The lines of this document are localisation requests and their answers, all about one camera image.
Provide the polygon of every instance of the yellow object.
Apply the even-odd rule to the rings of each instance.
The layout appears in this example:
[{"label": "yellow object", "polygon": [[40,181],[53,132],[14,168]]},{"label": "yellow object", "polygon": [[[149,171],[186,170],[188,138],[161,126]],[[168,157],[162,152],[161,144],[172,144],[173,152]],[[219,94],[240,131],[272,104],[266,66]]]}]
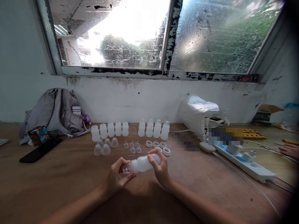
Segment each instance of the yellow object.
[{"label": "yellow object", "polygon": [[298,142],[292,142],[292,141],[287,140],[287,139],[283,139],[282,141],[285,142],[285,143],[287,143],[287,144],[293,144],[293,145],[297,145],[297,146],[299,146],[299,143],[298,143]]},{"label": "yellow object", "polygon": [[243,129],[243,133],[258,133],[258,131],[253,129]]},{"label": "yellow object", "polygon": [[266,137],[256,133],[243,133],[243,139],[266,139]]}]

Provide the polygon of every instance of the phone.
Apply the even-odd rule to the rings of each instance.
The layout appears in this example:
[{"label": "phone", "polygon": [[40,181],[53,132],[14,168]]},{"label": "phone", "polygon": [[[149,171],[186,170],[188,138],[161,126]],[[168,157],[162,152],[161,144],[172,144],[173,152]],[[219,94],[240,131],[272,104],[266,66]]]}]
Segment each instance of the phone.
[{"label": "phone", "polygon": [[28,153],[26,156],[21,158],[19,161],[24,163],[34,163],[42,158],[45,154],[47,154],[51,149],[57,146],[62,139],[60,138],[52,138],[46,141],[41,146],[37,147],[32,152]]}]

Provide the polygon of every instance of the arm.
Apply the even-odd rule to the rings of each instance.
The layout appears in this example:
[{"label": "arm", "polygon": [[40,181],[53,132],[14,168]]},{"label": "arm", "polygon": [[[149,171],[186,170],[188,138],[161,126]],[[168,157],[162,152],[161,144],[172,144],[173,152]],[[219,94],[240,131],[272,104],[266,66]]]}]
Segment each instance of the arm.
[{"label": "arm", "polygon": [[[194,192],[182,187],[168,175],[167,158],[160,149],[153,149],[148,152],[148,160],[155,170],[155,175],[159,183],[171,194],[182,201],[203,223],[243,223],[228,211],[220,208],[216,204],[205,200]],[[158,165],[151,153],[157,153],[162,162]]]},{"label": "arm", "polygon": [[54,214],[44,219],[41,223],[81,223],[90,212],[92,212],[100,204],[107,201],[117,191],[122,189],[130,180],[136,177],[135,174],[130,174],[125,178],[121,178],[119,176],[119,173],[122,172],[123,166],[129,162],[130,160],[125,160],[122,157],[119,158],[116,163],[111,166],[109,175],[102,185],[77,201],[56,211]]}]

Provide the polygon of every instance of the person's hand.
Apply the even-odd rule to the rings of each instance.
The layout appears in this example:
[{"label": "person's hand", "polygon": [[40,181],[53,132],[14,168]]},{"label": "person's hand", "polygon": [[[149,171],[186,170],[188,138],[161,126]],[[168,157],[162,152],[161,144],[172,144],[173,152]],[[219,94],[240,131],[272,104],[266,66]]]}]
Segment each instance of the person's hand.
[{"label": "person's hand", "polygon": [[292,144],[284,144],[285,146],[279,147],[279,150],[282,154],[291,157],[299,161],[299,146]]},{"label": "person's hand", "polygon": [[131,173],[124,178],[121,178],[119,176],[119,174],[122,173],[122,168],[124,167],[124,165],[128,164],[129,162],[130,160],[125,160],[123,157],[120,157],[111,166],[108,177],[103,185],[105,192],[109,196],[114,195],[117,191],[122,189],[130,180],[136,177],[136,174],[134,173]]},{"label": "person's hand", "polygon": [[[161,165],[157,164],[155,159],[151,156],[152,153],[156,153],[160,156]],[[149,151],[147,158],[155,170],[157,180],[164,188],[167,188],[170,180],[167,168],[167,158],[163,155],[159,148],[154,148],[151,151]]]}]

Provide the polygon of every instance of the power strip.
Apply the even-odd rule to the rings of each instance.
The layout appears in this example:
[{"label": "power strip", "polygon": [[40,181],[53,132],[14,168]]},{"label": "power strip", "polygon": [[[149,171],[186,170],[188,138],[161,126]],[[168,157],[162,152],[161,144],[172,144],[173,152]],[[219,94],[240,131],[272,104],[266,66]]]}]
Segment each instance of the power strip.
[{"label": "power strip", "polygon": [[245,159],[242,158],[242,154],[238,153],[238,155],[233,155],[229,151],[226,150],[227,145],[214,145],[216,151],[220,154],[224,155],[238,167],[240,167],[244,172],[248,175],[252,176],[254,179],[266,183],[268,180],[273,180],[276,175],[271,171],[267,170],[266,168],[262,167],[261,165],[257,164],[256,162],[250,161],[247,162]]}]

